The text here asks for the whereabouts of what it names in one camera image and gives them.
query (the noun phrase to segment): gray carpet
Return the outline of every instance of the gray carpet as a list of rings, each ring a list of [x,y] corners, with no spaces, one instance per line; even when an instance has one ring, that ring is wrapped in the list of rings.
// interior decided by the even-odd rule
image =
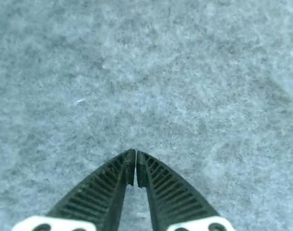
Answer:
[[[293,0],[0,1],[0,231],[130,148],[237,230],[293,231]]]

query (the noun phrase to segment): white handle part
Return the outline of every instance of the white handle part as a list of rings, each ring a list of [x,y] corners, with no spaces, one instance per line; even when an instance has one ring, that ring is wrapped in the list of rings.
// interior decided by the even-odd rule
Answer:
[[[188,231],[236,231],[227,219],[219,216],[173,224],[167,231],[176,231],[180,228]]]
[[[96,226],[87,221],[41,216],[29,217],[19,222],[13,227],[12,231],[36,231],[36,228],[40,225],[50,227],[47,231],[74,231],[79,229],[83,231],[96,231]]]

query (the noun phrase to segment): ribbed grip texture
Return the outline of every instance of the ribbed grip texture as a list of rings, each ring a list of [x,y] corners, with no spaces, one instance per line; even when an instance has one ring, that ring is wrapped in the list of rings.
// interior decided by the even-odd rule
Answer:
[[[135,150],[128,150],[85,178],[47,215],[89,221],[97,231],[116,231],[126,185],[133,185],[134,169]]]
[[[218,213],[186,180],[156,158],[137,153],[137,180],[146,187],[154,231],[169,225],[217,216]]]

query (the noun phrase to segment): black rubber pad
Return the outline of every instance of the black rubber pad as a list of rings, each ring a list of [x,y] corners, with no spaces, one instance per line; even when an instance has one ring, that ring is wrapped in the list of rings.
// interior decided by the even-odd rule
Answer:
[[[156,158],[137,153],[137,180],[146,187],[154,231],[169,225],[218,216],[204,197],[179,174]]]
[[[133,185],[135,150],[111,159],[70,191],[47,216],[92,222],[97,231],[118,230],[127,184]]]

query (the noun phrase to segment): textured gray surface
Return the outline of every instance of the textured gray surface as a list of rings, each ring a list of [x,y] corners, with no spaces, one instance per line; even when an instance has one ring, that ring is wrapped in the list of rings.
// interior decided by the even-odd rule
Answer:
[[[293,0],[0,1],[0,231],[129,148],[292,231]],[[126,202],[120,231],[151,230]]]

